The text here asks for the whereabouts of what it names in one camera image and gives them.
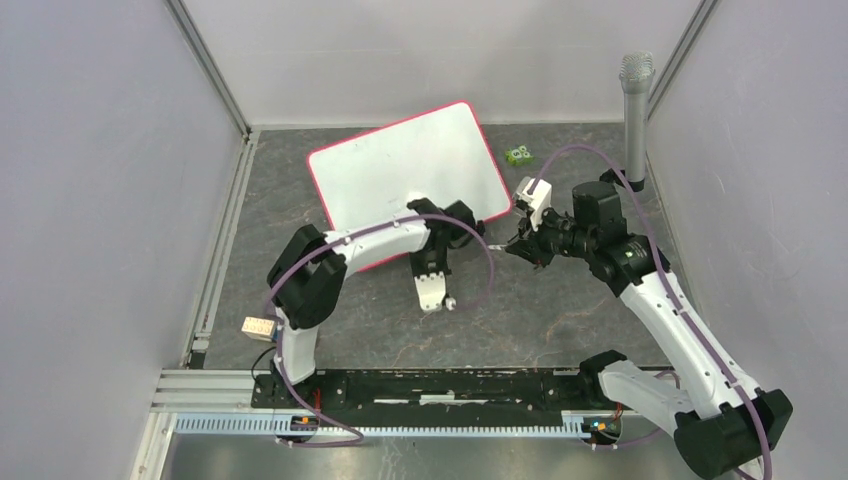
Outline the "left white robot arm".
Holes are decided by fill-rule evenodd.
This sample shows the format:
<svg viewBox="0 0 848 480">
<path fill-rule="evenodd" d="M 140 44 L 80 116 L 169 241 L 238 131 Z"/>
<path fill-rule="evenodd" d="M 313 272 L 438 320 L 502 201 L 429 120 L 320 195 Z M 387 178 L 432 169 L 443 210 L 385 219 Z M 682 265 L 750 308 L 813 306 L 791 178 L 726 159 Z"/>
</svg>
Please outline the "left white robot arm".
<svg viewBox="0 0 848 480">
<path fill-rule="evenodd" d="M 282 374 L 275 392 L 290 407 L 314 394 L 319 326 L 334 312 L 345 281 L 353 274 L 398 256 L 410 261 L 419 306 L 424 312 L 455 310 L 449 294 L 448 253 L 483 241 L 484 221 L 462 201 L 446 208 L 427 198 L 412 200 L 387 221 L 360 229 L 299 228 L 267 275 L 267 309 L 277 318 L 273 368 Z"/>
</svg>

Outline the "pink framed whiteboard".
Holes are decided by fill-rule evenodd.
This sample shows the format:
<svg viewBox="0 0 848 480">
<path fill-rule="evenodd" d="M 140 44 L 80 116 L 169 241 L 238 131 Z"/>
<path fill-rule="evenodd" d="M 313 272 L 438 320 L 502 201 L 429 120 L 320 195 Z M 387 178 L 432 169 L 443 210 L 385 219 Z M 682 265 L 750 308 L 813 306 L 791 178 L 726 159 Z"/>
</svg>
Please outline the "pink framed whiteboard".
<svg viewBox="0 0 848 480">
<path fill-rule="evenodd" d="M 454 102 L 312 151 L 306 160 L 333 230 L 382 223 L 427 198 L 493 221 L 511 195 L 472 106 Z"/>
</svg>

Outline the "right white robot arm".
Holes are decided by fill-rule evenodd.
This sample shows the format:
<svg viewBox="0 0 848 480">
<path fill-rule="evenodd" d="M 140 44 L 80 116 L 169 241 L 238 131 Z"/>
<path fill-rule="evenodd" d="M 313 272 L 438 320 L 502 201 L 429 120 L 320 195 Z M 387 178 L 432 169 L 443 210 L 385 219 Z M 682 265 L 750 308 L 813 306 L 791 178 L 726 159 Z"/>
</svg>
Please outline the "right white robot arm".
<svg viewBox="0 0 848 480">
<path fill-rule="evenodd" d="M 584 260 L 632 311 L 681 378 L 680 387 L 609 350 L 580 365 L 577 392 L 591 408 L 631 408 L 668 434 L 688 467 L 714 479 L 770 454 L 793 413 L 780 389 L 765 391 L 718 344 L 681 291 L 664 255 L 629 232 L 615 186 L 572 190 L 573 211 L 551 206 L 552 187 L 526 177 L 514 195 L 523 217 L 506 252 L 536 267 L 556 256 Z"/>
</svg>

